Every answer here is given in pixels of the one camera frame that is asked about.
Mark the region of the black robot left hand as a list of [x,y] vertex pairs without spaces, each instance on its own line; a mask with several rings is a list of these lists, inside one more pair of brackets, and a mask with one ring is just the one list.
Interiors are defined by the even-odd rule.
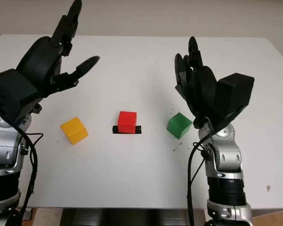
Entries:
[[62,57],[69,56],[72,49],[81,9],[82,2],[75,0],[68,14],[62,16],[53,36],[39,38],[17,66],[17,71],[37,88],[43,98],[77,86],[79,79],[100,59],[99,56],[93,56],[85,60],[71,74],[60,72]]

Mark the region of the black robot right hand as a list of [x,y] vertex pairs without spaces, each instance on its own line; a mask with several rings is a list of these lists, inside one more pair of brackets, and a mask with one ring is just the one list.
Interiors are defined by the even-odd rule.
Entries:
[[201,52],[195,37],[190,37],[188,54],[175,56],[175,89],[186,101],[195,116],[194,127],[200,129],[208,121],[214,102],[216,78],[208,66],[202,62]]

